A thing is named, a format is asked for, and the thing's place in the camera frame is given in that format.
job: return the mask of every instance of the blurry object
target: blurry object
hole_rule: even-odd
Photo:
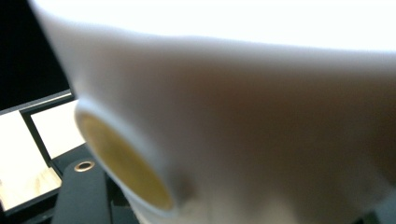
[[[31,3],[142,223],[351,223],[394,192],[389,6]]]

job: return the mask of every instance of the black surface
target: black surface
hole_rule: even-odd
[[[52,224],[112,222],[107,194],[109,178],[97,162],[86,172],[76,172],[75,166],[82,161],[86,160],[73,162],[64,171]]]
[[[64,175],[64,170],[72,162],[80,160],[82,158],[91,158],[92,154],[87,148],[86,144],[82,144],[79,147],[75,147],[64,154],[52,159],[51,167],[55,170],[58,176],[62,177]]]
[[[0,200],[0,223],[3,224],[8,224],[8,221],[6,220],[6,214],[4,213],[3,205]]]
[[[27,1],[0,0],[0,110],[68,89]]]
[[[139,224],[130,207],[113,206],[111,213],[113,224]]]

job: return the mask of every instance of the white ceramic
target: white ceramic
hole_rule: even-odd
[[[351,223],[394,191],[391,7],[31,5],[142,223]]]

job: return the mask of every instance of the white mug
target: white mug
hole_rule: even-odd
[[[31,5],[142,223],[351,223],[394,191],[396,48],[371,7]]]

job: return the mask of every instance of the mug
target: mug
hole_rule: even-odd
[[[141,223],[351,223],[395,190],[396,48],[351,7],[31,5]]]

